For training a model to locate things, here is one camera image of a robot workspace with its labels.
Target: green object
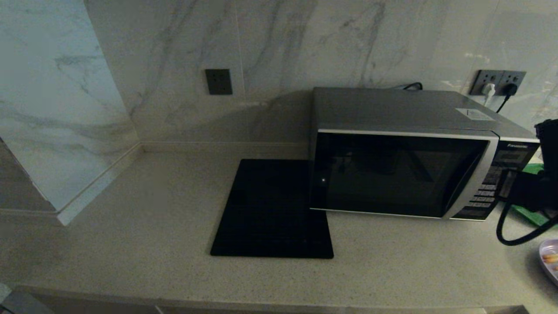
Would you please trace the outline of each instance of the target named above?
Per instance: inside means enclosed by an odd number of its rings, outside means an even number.
[[[543,164],[528,164],[525,166],[523,172],[537,174],[540,170],[543,170],[545,167]],[[537,226],[542,226],[545,222],[548,221],[548,218],[543,216],[538,212],[532,212],[524,207],[512,205],[512,210],[518,212],[521,216],[525,217],[529,220],[532,224]]]

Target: wall switch plate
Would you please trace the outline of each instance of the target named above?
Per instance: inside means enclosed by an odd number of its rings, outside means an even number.
[[[500,80],[504,75],[502,70],[480,70],[475,79],[475,83],[471,87],[470,95],[483,95],[483,86],[489,83],[493,83],[498,86]]]
[[[207,78],[210,95],[233,94],[229,69],[206,69],[205,77]]]
[[[508,84],[515,84],[519,87],[525,74],[525,71],[480,70],[469,94],[482,95],[483,86],[494,83],[496,90],[494,96],[503,96],[504,88]]]

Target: microwave window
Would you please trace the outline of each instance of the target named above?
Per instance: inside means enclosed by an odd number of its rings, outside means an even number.
[[[486,141],[319,134],[313,208],[441,217]]]

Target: countertop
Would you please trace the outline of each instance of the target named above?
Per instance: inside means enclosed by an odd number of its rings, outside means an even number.
[[[504,246],[499,209],[485,222],[328,212],[334,259],[210,256],[240,159],[270,157],[144,153],[68,227],[0,225],[0,282],[161,304],[558,312],[558,287],[537,261],[538,244],[558,231]],[[504,235],[530,228],[511,216]]]

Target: black mat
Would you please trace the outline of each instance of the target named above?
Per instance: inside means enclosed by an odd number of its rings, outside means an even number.
[[[328,219],[308,195],[307,160],[243,159],[211,255],[333,258]]]

